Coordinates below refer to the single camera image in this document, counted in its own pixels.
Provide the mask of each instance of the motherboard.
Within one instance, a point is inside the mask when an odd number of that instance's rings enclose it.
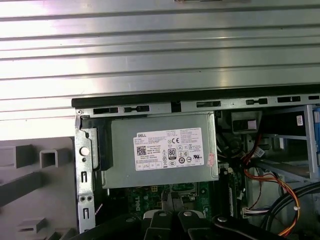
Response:
[[[192,182],[158,186],[126,188],[129,213],[143,218],[149,210],[162,209],[162,192],[178,192],[186,210],[202,212],[206,219],[211,219],[209,182]]]

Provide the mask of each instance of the black plastic part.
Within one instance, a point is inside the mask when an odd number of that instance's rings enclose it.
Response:
[[[222,240],[225,237],[217,237],[211,228],[193,228],[188,230],[190,240]]]
[[[144,240],[173,240],[171,229],[148,228]]]
[[[141,221],[134,214],[113,218],[70,240],[138,239],[141,234]]]
[[[317,94],[320,84],[247,87],[232,89],[214,89],[198,91],[163,92],[131,94],[118,96],[84,97],[72,99],[74,108],[95,108],[115,105],[139,105],[145,103],[163,103],[180,101],[202,101],[226,98],[254,98],[277,95]]]
[[[230,215],[230,197],[228,174],[223,171],[219,174],[219,181],[213,181],[209,185],[209,192],[211,195],[212,216],[215,215]]]
[[[302,116],[302,125],[297,123],[298,116]],[[264,134],[306,136],[305,113],[294,111],[264,115],[260,127]]]
[[[173,214],[168,211],[159,210],[154,213],[150,228],[171,229]]]
[[[200,218],[194,211],[181,211],[178,213],[178,218],[185,233],[187,233],[189,229],[210,228],[209,221],[205,218]]]
[[[231,216],[223,216],[223,222],[219,221],[221,216],[215,216],[212,218],[212,223],[215,227],[225,230],[226,235],[230,235],[230,232],[239,235],[239,237],[245,237],[251,240],[284,240],[282,236],[278,236],[269,231],[263,230],[260,227],[251,225],[242,220],[236,219]]]

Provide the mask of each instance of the sticker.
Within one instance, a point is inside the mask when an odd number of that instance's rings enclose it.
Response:
[[[304,120],[303,120],[303,118],[302,118],[301,115],[296,116],[296,124],[297,124],[298,126],[303,126],[303,125],[304,125]]]
[[[133,145],[136,171],[205,164],[201,128],[139,132]]]
[[[206,165],[208,167],[213,167],[214,166],[214,163],[215,163],[215,154],[214,153],[209,153],[208,155],[208,161],[206,162]]]
[[[257,158],[261,158],[265,154],[265,151],[263,151],[260,147],[256,147],[254,151],[254,156]]]

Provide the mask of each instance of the yellow wire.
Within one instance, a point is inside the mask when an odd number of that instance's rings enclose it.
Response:
[[[244,171],[244,174],[253,180],[257,180],[257,181],[273,181],[275,183],[278,183],[282,188],[284,188],[287,192],[291,193],[291,196],[293,197],[294,201],[295,201],[295,205],[297,207],[297,218],[294,220],[294,222],[287,227],[285,230],[283,230],[282,232],[280,232],[278,235],[279,236],[283,236],[286,235],[297,223],[299,217],[300,217],[300,202],[299,199],[297,197],[297,195],[295,194],[295,192],[292,190],[291,187],[288,186],[288,184],[286,184],[284,181],[280,180],[280,179],[276,179],[275,177],[259,177],[259,176],[255,176],[250,174],[247,170]]]

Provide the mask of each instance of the ribbed metal panel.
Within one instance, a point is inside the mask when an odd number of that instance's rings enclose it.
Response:
[[[320,0],[0,2],[0,120],[71,98],[312,84]]]

